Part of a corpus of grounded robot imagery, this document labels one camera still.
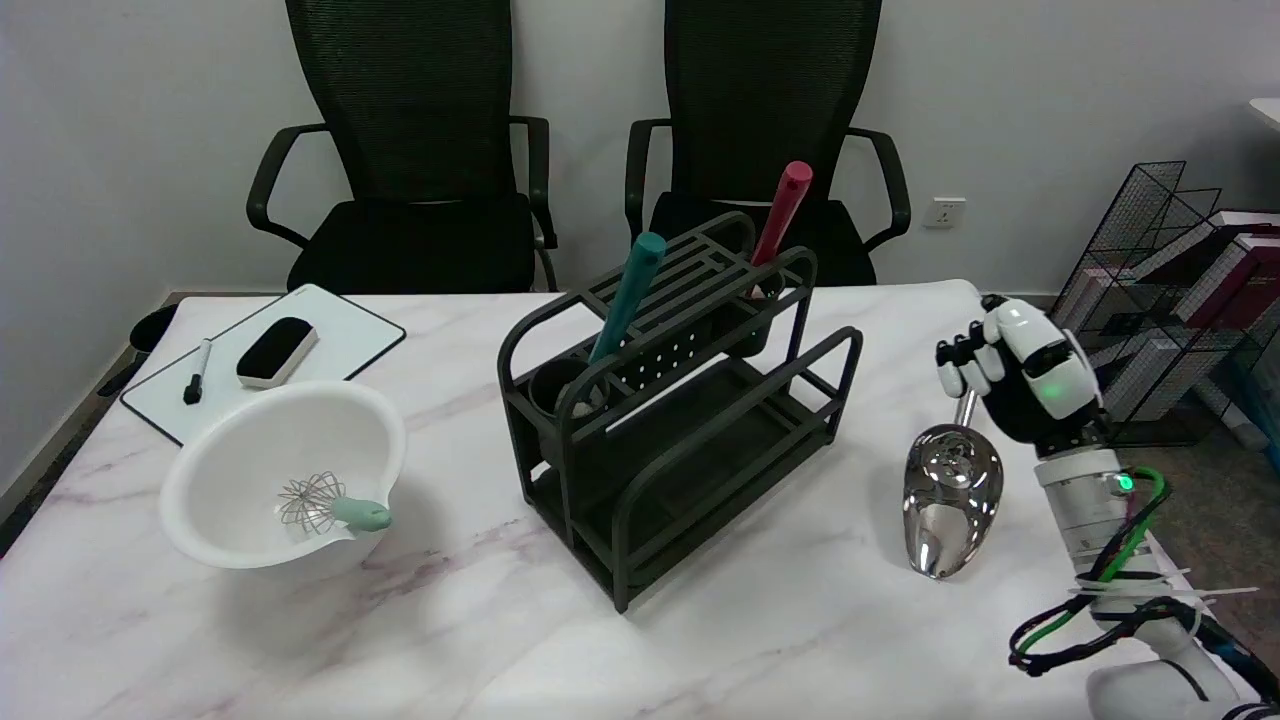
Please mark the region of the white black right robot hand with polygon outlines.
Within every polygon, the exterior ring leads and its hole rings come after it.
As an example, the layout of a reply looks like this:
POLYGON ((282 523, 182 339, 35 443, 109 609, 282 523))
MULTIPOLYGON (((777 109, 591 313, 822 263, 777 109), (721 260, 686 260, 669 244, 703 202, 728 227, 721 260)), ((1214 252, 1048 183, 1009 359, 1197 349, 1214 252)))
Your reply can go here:
POLYGON ((980 305, 982 319, 934 347, 945 393, 975 393, 997 428, 1038 457, 1101 443, 1102 393, 1074 334, 1020 299, 992 293, 980 305))

